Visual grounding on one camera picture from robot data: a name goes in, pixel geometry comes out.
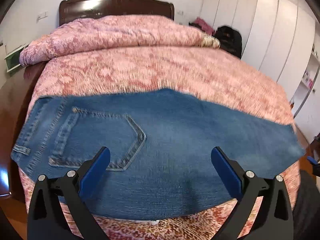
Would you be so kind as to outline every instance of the jeans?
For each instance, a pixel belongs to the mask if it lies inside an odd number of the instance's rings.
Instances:
[[[102,146],[111,161],[85,203],[93,214],[132,220],[184,216],[230,200],[211,164],[215,146],[265,178],[304,154],[290,125],[162,89],[40,98],[11,156],[36,181],[77,169]]]

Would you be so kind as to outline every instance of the blue object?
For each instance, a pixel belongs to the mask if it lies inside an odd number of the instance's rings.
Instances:
[[[102,146],[110,163],[85,203],[93,214],[132,220],[185,216],[232,199],[211,163],[215,146],[271,179],[304,154],[290,125],[163,89],[40,98],[11,156],[36,181],[79,168]]]
[[[78,193],[82,200],[86,200],[94,193],[109,163],[110,151],[108,148],[104,148],[80,181]]]
[[[312,158],[311,156],[308,156],[307,157],[307,160],[311,163],[311,164],[313,164],[313,165],[318,165],[319,163],[317,163],[317,161],[314,159],[314,158]]]
[[[211,151],[211,162],[232,198],[242,199],[242,182],[217,148]]]

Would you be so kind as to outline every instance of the wooden floor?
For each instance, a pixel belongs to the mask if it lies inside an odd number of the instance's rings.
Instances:
[[[307,156],[311,156],[309,143],[303,136],[301,131],[297,129],[297,137],[301,146],[306,149],[306,155],[300,159],[300,168],[312,174],[312,166],[307,161]],[[8,220],[19,233],[19,235],[26,240],[27,239],[27,212],[24,203],[21,203],[14,199],[9,199],[5,201],[0,200],[0,206],[6,214]]]

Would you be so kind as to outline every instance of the black backpack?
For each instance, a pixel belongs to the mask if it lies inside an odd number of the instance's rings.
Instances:
[[[220,41],[220,48],[241,58],[242,38],[239,32],[229,26],[221,26],[214,35]]]

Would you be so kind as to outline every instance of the metal pin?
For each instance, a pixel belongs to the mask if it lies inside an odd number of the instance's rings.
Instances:
[[[254,177],[254,172],[253,171],[247,171],[245,173],[249,178],[253,178]]]
[[[43,174],[38,177],[39,181],[43,181],[44,179],[45,179],[45,175],[43,175]]]
[[[279,182],[283,181],[283,178],[282,178],[281,175],[277,175],[277,176],[276,176],[276,179],[277,179],[277,181],[279,181]]]
[[[75,171],[68,171],[67,176],[68,177],[73,177],[76,174]]]

